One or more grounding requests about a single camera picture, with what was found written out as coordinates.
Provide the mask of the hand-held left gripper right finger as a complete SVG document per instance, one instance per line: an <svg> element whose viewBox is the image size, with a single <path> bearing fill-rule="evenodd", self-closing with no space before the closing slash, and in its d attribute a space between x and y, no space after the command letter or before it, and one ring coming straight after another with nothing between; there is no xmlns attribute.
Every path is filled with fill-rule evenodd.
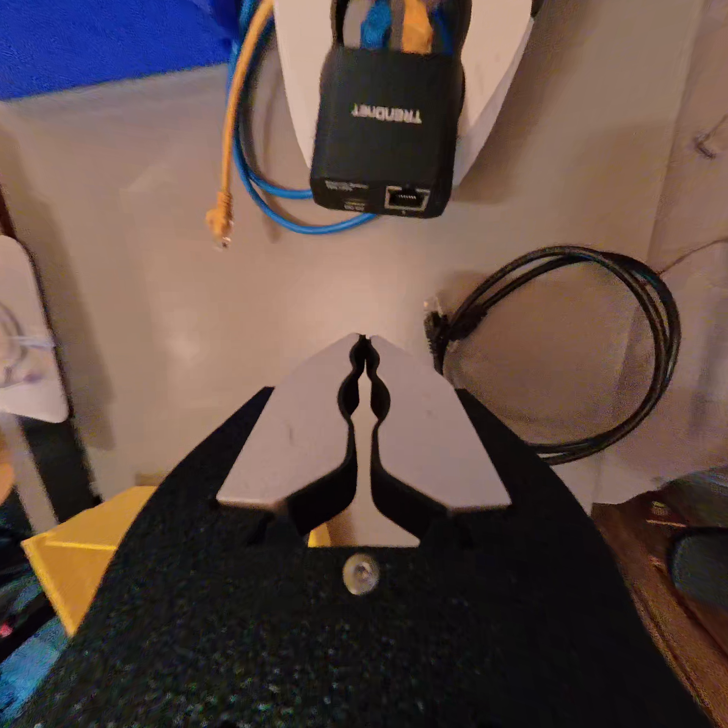
<svg viewBox="0 0 728 728"><path fill-rule="evenodd" d="M370 491L378 511L422 538L441 519L511 498L455 388L381 336L368 340Z"/></svg>

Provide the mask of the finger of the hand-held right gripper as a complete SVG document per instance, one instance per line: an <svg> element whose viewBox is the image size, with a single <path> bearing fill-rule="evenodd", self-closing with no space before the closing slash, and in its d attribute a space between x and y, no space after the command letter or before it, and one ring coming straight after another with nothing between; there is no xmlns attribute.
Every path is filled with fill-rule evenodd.
<svg viewBox="0 0 728 728"><path fill-rule="evenodd" d="M296 139L311 166L320 78L332 47L332 1L275 1L274 21L287 105Z"/></svg>
<svg viewBox="0 0 728 728"><path fill-rule="evenodd" d="M453 187L485 146L533 29L532 1L473 1L461 50L464 102L459 119Z"/></svg>

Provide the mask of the white stand base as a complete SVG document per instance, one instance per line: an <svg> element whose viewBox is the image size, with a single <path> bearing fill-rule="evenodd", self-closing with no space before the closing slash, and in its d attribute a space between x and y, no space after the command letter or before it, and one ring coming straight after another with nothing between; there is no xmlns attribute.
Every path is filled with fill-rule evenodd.
<svg viewBox="0 0 728 728"><path fill-rule="evenodd" d="M1 409L57 424L67 420L68 398L57 341L30 256L1 237Z"/></svg>

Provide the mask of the blue cloth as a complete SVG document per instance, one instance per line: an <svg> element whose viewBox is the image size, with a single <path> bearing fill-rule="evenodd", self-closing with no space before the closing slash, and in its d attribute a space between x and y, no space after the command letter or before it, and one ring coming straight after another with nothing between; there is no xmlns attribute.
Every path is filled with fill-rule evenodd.
<svg viewBox="0 0 728 728"><path fill-rule="evenodd" d="M1 99L216 66L236 1L2 1Z"/></svg>

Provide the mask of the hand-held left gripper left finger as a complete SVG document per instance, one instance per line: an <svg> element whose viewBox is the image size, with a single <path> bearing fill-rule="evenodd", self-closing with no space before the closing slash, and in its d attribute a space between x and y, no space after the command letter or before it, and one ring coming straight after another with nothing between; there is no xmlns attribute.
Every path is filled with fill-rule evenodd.
<svg viewBox="0 0 728 728"><path fill-rule="evenodd" d="M273 389L217 502L283 517L301 535L345 510L357 487L351 415L364 367L357 333L299 363Z"/></svg>

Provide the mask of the dark grey rounded object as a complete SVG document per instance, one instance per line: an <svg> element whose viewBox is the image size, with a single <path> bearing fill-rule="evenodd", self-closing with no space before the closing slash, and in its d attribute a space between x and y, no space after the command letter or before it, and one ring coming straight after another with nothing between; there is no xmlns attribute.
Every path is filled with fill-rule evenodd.
<svg viewBox="0 0 728 728"><path fill-rule="evenodd" d="M727 610L727 528L687 529L670 542L671 582L684 595Z"/></svg>

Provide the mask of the yellow plastic bin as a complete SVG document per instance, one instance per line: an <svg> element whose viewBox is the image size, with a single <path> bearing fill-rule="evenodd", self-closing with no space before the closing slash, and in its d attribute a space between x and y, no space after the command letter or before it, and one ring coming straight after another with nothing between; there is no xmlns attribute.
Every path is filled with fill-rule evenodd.
<svg viewBox="0 0 728 728"><path fill-rule="evenodd" d="M221 503L226 474L177 468L23 542L68 635L177 639L208 647L272 645L316 608L335 609L348 551L316 552L304 535L336 518L353 491L311 483L272 500Z"/></svg>

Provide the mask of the black network switch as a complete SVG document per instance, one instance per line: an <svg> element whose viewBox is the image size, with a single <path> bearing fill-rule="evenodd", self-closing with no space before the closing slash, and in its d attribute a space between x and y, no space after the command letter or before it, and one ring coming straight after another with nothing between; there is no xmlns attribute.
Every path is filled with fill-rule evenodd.
<svg viewBox="0 0 728 728"><path fill-rule="evenodd" d="M310 187L329 210L438 217L450 199L465 76L458 54L325 56Z"/></svg>

